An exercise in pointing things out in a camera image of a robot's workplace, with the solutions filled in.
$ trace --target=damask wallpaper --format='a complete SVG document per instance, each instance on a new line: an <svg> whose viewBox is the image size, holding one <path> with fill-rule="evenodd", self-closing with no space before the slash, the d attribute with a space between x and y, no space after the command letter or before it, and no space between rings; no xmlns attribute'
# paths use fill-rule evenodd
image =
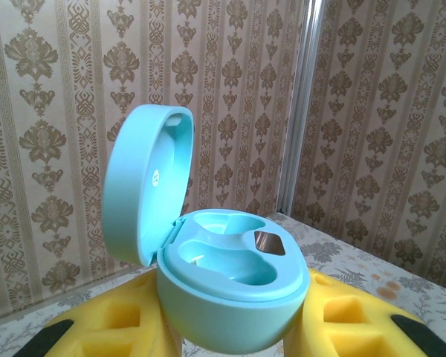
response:
<svg viewBox="0 0 446 357"><path fill-rule="evenodd" d="M274 210L297 0L0 1L0 317L125 268L106 252L106 163L142 103L187 106L183 212Z"/></svg>
<svg viewBox="0 0 446 357"><path fill-rule="evenodd" d="M292 212L446 286L446 0L327 0Z"/></svg>

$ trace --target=mint green charging case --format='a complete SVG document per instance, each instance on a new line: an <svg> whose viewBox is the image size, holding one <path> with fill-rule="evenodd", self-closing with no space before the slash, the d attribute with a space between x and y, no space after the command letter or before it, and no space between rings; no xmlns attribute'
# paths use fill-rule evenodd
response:
<svg viewBox="0 0 446 357"><path fill-rule="evenodd" d="M186 108L143 105L127 117L106 173L104 240L119 260L157 262L162 309L183 337L255 353L290 328L308 268L290 233L268 219L222 209L180 216L193 135Z"/></svg>

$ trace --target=yellow foam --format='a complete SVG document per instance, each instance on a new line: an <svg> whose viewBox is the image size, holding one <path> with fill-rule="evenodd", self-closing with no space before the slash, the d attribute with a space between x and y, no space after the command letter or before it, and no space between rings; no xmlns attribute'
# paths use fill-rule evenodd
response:
<svg viewBox="0 0 446 357"><path fill-rule="evenodd" d="M285 357L422 357L391 320L417 317L359 289L309 269L303 309L284 339ZM98 295L49 322L73 326L47 357L176 357L181 339L165 321L156 269Z"/></svg>
<svg viewBox="0 0 446 357"><path fill-rule="evenodd" d="M47 357L181 356L181 339L162 314L156 269L98 295L53 319L74 324Z"/></svg>
<svg viewBox="0 0 446 357"><path fill-rule="evenodd" d="M426 356L391 319L420 321L416 316L318 271L309 273L303 309L284 339L285 357Z"/></svg>

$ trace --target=patterned wallpaper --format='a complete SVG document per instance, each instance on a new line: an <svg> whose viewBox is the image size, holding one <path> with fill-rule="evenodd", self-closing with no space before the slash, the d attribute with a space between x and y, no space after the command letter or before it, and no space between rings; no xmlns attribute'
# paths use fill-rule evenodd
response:
<svg viewBox="0 0 446 357"><path fill-rule="evenodd" d="M446 0L328 0L293 215L446 286Z"/></svg>
<svg viewBox="0 0 446 357"><path fill-rule="evenodd" d="M0 317L126 267L100 195L139 104L193 111L183 212L274 210L301 5L0 1Z"/></svg>

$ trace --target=patterned tablecloth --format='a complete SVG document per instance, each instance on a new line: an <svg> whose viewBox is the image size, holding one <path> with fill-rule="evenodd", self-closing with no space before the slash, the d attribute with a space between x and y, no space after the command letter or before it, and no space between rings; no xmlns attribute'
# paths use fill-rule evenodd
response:
<svg viewBox="0 0 446 357"><path fill-rule="evenodd" d="M363 289L419 316L446 341L446 289L417 277L390 263L373 257L327 234L279 213L269 217L288 230L299 243L306 262L327 275ZM0 357L13 356L52 317L98 294L119 286L146 271L141 268L86 287L48 303L36 311L22 314L0 325ZM283 356L282 342L252 356ZM221 356L184 342L185 357Z"/></svg>

